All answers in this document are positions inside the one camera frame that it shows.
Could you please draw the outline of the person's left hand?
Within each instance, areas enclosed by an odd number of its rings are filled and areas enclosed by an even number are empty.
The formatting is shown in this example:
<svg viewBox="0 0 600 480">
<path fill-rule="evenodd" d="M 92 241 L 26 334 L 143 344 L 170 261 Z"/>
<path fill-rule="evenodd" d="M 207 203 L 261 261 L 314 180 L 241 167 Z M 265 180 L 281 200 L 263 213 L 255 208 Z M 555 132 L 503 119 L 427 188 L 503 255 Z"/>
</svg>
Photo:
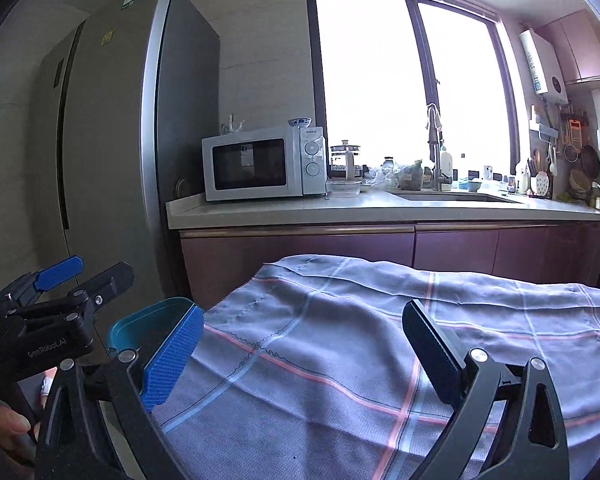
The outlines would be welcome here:
<svg viewBox="0 0 600 480">
<path fill-rule="evenodd" d="M 23 415 L 0 401 L 0 449 L 12 462 L 33 468 L 36 444 L 30 435 L 31 429 Z"/>
</svg>

